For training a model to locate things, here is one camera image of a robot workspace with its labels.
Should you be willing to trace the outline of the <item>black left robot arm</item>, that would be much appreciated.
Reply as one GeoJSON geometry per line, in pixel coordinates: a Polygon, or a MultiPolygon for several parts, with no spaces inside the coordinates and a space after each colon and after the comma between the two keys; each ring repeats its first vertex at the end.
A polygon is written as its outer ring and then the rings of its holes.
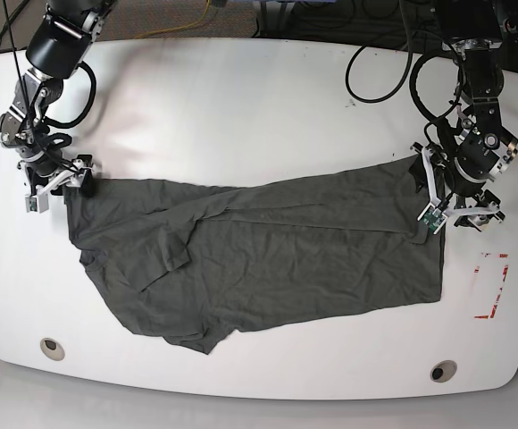
{"type": "Polygon", "coordinates": [[[498,101],[505,84],[497,55],[503,38],[490,1],[436,1],[433,9],[442,47],[419,58],[409,81],[414,104],[439,139],[413,145],[418,156],[410,172],[417,189],[429,194],[417,219],[434,234],[450,218],[457,227],[480,231],[491,220],[505,219],[500,199],[485,186],[517,156],[518,139],[503,126],[498,101]],[[430,112],[417,91],[423,65],[445,51],[458,68],[455,99],[448,109],[457,114],[455,125],[446,114],[430,112]]]}

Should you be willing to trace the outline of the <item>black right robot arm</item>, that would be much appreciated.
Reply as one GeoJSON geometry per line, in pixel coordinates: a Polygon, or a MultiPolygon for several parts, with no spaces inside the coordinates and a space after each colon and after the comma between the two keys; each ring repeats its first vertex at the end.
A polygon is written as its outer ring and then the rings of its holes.
{"type": "Polygon", "coordinates": [[[15,150],[29,183],[29,209],[40,195],[76,188],[86,198],[96,191],[90,155],[67,159],[63,149],[72,143],[66,133],[90,112],[96,97],[96,76],[84,57],[98,38],[115,1],[48,1],[46,13],[26,50],[30,67],[18,74],[14,99],[0,116],[0,145],[15,150]],[[76,71],[90,82],[82,112],[69,122],[46,115],[62,95],[63,84],[76,71]]]}

